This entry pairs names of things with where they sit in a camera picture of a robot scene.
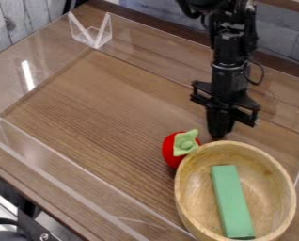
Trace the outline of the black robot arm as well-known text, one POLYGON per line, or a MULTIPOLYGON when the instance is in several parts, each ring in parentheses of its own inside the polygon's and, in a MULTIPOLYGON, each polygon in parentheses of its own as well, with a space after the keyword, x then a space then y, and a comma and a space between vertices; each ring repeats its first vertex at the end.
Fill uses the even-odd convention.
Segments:
POLYGON ((215 138, 224 137, 236 122, 252 127, 260 105, 247 94, 258 45, 256 5, 254 0, 176 0, 182 12, 199 19, 210 33, 214 50, 210 82, 194 81, 191 101, 206 107, 207 129, 215 138))

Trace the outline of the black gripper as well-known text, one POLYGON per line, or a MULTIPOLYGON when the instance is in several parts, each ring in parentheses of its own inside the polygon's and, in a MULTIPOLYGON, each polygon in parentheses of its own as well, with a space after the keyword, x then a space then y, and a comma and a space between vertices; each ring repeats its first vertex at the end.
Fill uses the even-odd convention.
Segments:
POLYGON ((262 106, 248 96, 247 91, 232 92, 227 98, 212 92, 210 83, 195 80, 190 99, 206 107, 208 133, 214 138, 226 136, 234 128, 235 121, 250 127, 256 125, 262 106))

